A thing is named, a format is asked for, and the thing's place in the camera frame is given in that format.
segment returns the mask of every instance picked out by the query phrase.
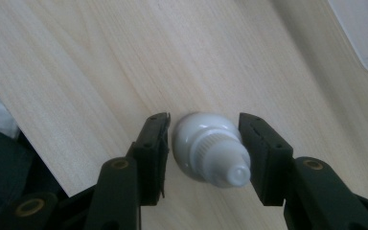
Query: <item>wooden table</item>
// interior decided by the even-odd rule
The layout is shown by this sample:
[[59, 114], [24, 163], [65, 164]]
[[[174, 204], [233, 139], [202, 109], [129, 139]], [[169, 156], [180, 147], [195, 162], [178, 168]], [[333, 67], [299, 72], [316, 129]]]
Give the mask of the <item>wooden table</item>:
[[[70, 196], [149, 115], [210, 111], [265, 118], [368, 197], [368, 72], [326, 0], [1, 0], [0, 98]], [[250, 185], [195, 182], [172, 155], [166, 177], [144, 229], [286, 228]]]

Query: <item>brass screw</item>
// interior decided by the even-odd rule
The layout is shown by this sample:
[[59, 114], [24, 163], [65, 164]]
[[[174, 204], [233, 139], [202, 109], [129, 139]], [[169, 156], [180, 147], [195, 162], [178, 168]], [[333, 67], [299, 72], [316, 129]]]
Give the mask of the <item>brass screw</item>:
[[14, 213], [20, 218], [25, 218], [40, 211], [44, 207], [44, 203], [41, 198], [31, 198], [17, 206]]
[[117, 169], [117, 170], [121, 170], [126, 168], [129, 165], [129, 163], [126, 160], [116, 160], [114, 162], [112, 162], [112, 167]]
[[319, 162], [313, 161], [313, 160], [305, 160], [303, 164], [313, 170], [324, 169], [324, 166], [322, 164], [320, 164]]

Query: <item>wood grain surface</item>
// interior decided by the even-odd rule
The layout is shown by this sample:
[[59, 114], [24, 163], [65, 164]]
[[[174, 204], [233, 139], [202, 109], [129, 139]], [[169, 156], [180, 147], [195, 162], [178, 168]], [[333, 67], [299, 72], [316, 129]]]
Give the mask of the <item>wood grain surface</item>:
[[368, 70], [368, 1], [329, 0], [329, 3], [358, 58]]
[[[263, 117], [368, 197], [368, 72], [326, 0], [0, 0], [0, 98], [70, 196], [149, 115], [209, 111]], [[250, 185], [195, 182], [172, 154], [142, 211], [144, 229], [286, 229]]]

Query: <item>white plastic cap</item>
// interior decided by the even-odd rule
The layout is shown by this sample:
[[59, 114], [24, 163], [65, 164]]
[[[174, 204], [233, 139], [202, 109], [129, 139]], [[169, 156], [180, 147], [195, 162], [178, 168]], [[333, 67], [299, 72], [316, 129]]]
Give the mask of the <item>white plastic cap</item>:
[[173, 154], [191, 178], [221, 188], [241, 187], [250, 179], [250, 157], [236, 127], [212, 113], [195, 113], [173, 133]]

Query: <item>white plastic bottle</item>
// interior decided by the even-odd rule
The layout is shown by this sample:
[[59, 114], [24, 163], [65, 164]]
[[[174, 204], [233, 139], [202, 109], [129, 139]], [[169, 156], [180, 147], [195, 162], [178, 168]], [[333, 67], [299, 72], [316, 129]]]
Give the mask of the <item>white plastic bottle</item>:
[[229, 188], [250, 180], [250, 157], [241, 135], [218, 114], [193, 113], [179, 121], [172, 135], [172, 151], [180, 169], [198, 181]]

